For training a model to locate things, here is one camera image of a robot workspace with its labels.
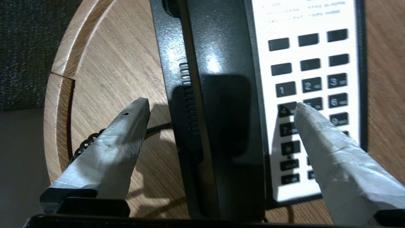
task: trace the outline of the black button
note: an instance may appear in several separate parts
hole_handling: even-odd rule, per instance
[[[342,126],[349,124],[349,114],[347,112],[330,115],[329,119],[335,126]]]
[[[298,168],[299,166],[300,166],[300,163],[299,163],[298,159],[280,162],[281,171],[292,170],[292,169]]]
[[[322,90],[321,77],[304,79],[302,83],[303,83],[303,92],[313,92]]]
[[[328,42],[342,41],[347,39],[347,29],[340,29],[328,32]]]
[[[345,92],[335,95],[329,95],[328,100],[329,100],[329,108],[346,106],[348,104],[347,93]]]
[[[337,56],[330,56],[329,57],[329,66],[339,66],[349,63],[349,54],[342,54]]]
[[[295,127],[295,123],[282,123],[280,124],[280,136],[290,136],[298,134],[298,129]]]
[[[315,178],[315,174],[313,173],[313,170],[308,171],[308,180],[314,179]]]
[[[309,71],[321,68],[321,59],[319,58],[302,60],[300,63],[301,63],[301,71]]]
[[[290,155],[301,152],[300,141],[281,143],[281,154]]]
[[[296,102],[278,105],[279,117],[286,117],[286,116],[294,115],[296,107],[297,107]]]
[[[288,38],[275,39],[269,41],[269,51],[277,51],[287,49],[290,47],[290,40]]]
[[[328,88],[347,86],[347,74],[339,73],[328,75]]]
[[[317,43],[319,43],[318,33],[308,34],[308,35],[303,35],[303,36],[298,37],[298,46],[300,46],[300,47],[314,45]]]
[[[272,76],[287,74],[287,73],[291,73],[291,72],[292,72],[292,68],[291,68],[290,62],[271,66],[271,75]]]
[[[295,82],[286,82],[276,84],[276,94],[277,97],[285,97],[290,95],[295,95]]]
[[[316,110],[322,110],[322,97],[316,97],[312,99],[304,100],[304,103],[310,107],[315,108]]]
[[[292,184],[300,182],[300,174],[292,174],[292,175],[285,175],[281,177],[281,184],[282,185],[287,185],[287,184]]]

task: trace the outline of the gray floor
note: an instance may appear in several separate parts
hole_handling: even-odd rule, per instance
[[[42,212],[49,186],[43,143],[43,109],[0,113],[0,227],[20,228]]]

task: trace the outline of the wooden table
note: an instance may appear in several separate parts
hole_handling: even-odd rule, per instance
[[[366,0],[369,152],[405,184],[405,0]],[[170,121],[148,0],[84,0],[49,76],[45,154],[51,181],[69,153],[138,97],[148,126]],[[131,217],[188,218],[172,131],[143,144],[127,196]],[[331,224],[324,201],[269,210],[270,222]]]

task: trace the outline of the dark carpet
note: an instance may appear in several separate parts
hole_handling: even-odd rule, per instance
[[[44,106],[53,59],[80,3],[1,0],[1,111]]]

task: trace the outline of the desk phone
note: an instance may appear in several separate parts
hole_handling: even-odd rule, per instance
[[[294,125],[304,102],[364,150],[361,0],[151,0],[192,219],[261,221],[320,198]]]

